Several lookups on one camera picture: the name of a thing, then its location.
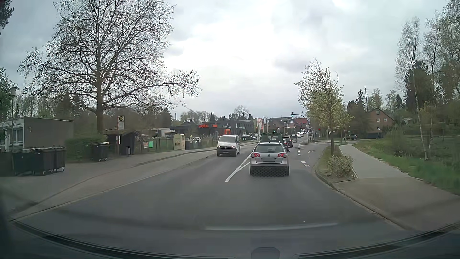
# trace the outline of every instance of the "street lamp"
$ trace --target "street lamp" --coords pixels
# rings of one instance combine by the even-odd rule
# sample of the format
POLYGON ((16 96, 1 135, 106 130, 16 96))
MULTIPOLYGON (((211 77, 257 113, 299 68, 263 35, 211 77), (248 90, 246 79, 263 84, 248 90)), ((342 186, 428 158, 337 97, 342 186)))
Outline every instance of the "street lamp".
POLYGON ((13 86, 13 87, 10 87, 10 91, 11 91, 11 137, 10 137, 10 141, 11 141, 11 152, 13 152, 14 150, 14 97, 16 96, 16 91, 19 90, 19 88, 13 86))

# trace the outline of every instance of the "grass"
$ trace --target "grass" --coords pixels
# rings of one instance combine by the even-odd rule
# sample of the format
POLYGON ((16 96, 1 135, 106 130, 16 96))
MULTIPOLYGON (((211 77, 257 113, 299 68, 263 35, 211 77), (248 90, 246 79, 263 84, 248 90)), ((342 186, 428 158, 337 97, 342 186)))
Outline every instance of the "grass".
MULTIPOLYGON (((407 136, 407 141, 413 150, 421 148, 421 144, 416 143, 416 138, 407 136)), ((449 150, 452 143, 456 143, 453 139, 450 141, 444 140, 445 145, 439 143, 433 144, 433 158, 432 160, 424 161, 420 157, 420 151, 416 152, 418 156, 394 156, 391 153, 391 140, 361 140, 354 146, 389 165, 398 168, 400 171, 408 173, 415 178, 423 179, 426 183, 430 183, 438 188, 449 191, 451 193, 460 195, 460 171, 452 166, 452 161, 455 161, 455 156, 452 156, 449 150), (450 155, 444 158, 436 155, 450 155)))
MULTIPOLYGON (((335 145, 334 155, 341 156, 342 152, 340 152, 339 146, 335 145)), ((342 182, 355 179, 354 176, 347 176, 347 177, 339 177, 335 175, 333 172, 330 171, 328 167, 328 161, 332 157, 331 155, 331 147, 328 146, 324 149, 322 156, 320 157, 318 164, 315 166, 315 170, 321 174, 326 180, 329 182, 342 182)))

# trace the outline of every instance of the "white car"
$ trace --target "white car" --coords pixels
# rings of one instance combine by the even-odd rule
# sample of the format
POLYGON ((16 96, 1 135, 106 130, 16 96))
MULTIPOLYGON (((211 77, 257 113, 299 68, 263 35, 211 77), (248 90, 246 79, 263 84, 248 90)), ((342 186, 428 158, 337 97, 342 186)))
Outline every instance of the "white car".
POLYGON ((222 135, 217 142, 216 154, 237 156, 240 153, 240 136, 238 135, 222 135))

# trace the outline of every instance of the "dark green vehicle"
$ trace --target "dark green vehicle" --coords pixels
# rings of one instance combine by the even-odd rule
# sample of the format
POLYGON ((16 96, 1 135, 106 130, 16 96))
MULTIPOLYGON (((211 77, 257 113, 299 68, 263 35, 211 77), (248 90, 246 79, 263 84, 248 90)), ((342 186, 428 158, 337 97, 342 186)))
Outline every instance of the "dark green vehicle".
POLYGON ((278 142, 282 143, 283 135, 280 133, 262 133, 260 142, 278 142))

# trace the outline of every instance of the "road sign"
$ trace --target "road sign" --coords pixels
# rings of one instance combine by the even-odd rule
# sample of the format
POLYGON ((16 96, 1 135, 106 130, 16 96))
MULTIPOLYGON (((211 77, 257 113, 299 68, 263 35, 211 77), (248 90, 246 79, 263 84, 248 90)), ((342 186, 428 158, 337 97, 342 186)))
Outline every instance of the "road sign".
POLYGON ((118 130, 125 129, 125 116, 120 115, 118 116, 118 130))

